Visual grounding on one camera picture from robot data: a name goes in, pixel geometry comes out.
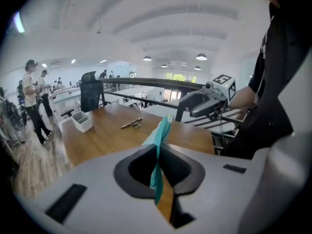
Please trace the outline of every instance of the window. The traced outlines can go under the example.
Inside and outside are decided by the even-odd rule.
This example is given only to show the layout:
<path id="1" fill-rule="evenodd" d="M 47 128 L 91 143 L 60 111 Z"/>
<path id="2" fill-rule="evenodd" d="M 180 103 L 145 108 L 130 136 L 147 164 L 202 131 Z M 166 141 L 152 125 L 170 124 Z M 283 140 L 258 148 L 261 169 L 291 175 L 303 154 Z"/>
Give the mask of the window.
<path id="1" fill-rule="evenodd" d="M 174 73 L 166 73 L 167 80 L 180 80 L 180 81 L 188 81 L 188 82 L 196 82 L 196 76 L 184 75 L 184 74 L 174 74 Z"/>

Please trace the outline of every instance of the wooden floor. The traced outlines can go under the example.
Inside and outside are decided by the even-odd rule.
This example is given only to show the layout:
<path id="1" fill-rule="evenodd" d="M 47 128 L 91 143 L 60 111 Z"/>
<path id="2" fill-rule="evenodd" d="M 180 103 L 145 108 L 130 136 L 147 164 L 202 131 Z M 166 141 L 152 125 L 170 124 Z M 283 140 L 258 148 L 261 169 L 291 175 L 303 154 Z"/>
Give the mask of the wooden floor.
<path id="1" fill-rule="evenodd" d="M 55 130 L 50 136 L 50 142 L 44 146 L 40 144 L 29 120 L 24 132 L 26 143 L 16 147 L 12 154 L 19 164 L 19 171 L 12 185 L 13 190 L 27 198 L 34 198 L 56 178 L 72 169 L 58 125 L 54 123 L 53 118 L 48 118 L 44 113 L 42 115 L 47 128 Z"/>

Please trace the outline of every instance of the black office chair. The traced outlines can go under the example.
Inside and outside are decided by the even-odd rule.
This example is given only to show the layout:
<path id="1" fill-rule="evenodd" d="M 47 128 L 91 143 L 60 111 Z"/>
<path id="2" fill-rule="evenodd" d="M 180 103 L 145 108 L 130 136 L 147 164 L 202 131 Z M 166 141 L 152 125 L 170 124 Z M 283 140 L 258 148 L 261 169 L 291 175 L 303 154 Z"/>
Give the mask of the black office chair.
<path id="1" fill-rule="evenodd" d="M 102 97 L 102 104 L 106 106 L 106 102 L 104 99 L 103 92 L 103 83 L 100 80 L 96 80 L 95 77 L 96 71 L 92 71 L 89 73 L 85 73 L 81 77 L 81 110 L 83 112 L 89 112 L 98 108 L 99 101 L 101 100 L 99 97 Z"/>

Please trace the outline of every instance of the metal tool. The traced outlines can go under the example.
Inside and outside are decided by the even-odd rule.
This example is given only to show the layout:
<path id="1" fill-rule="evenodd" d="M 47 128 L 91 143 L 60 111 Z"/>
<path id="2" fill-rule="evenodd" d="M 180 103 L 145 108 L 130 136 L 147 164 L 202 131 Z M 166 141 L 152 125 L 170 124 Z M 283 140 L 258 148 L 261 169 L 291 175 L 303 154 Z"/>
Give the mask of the metal tool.
<path id="1" fill-rule="evenodd" d="M 142 120 L 143 120 L 142 117 L 141 117 L 141 118 L 138 118 L 138 119 L 135 119 L 135 120 L 131 121 L 130 123 L 128 123 L 128 124 L 126 124 L 126 125 L 123 125 L 123 126 L 121 127 L 121 129 L 130 127 L 130 126 L 133 126 L 134 128 L 138 128 L 138 127 L 141 126 L 140 123 L 141 123 Z"/>

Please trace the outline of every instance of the black pants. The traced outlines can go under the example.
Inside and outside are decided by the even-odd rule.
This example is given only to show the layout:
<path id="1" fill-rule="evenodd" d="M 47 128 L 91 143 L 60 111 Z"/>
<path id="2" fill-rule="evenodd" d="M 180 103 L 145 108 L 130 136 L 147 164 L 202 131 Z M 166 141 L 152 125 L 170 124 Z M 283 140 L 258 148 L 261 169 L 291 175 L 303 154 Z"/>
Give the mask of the black pants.
<path id="1" fill-rule="evenodd" d="M 42 144 L 45 139 L 41 134 L 41 129 L 44 131 L 44 133 L 47 136 L 49 135 L 49 133 L 51 131 L 46 128 L 43 120 L 41 119 L 37 105 L 34 105 L 32 107 L 26 107 L 26 111 L 27 111 L 29 117 L 31 118 L 31 121 L 34 124 L 35 132 L 38 136 L 40 143 Z"/>
<path id="2" fill-rule="evenodd" d="M 44 105 L 45 112 L 47 113 L 47 116 L 51 117 L 51 116 L 53 116 L 53 113 L 52 113 L 52 110 L 50 108 L 48 96 L 49 96 L 48 94 L 44 94 L 43 96 L 41 96 L 41 98 L 42 98 L 42 102 Z"/>

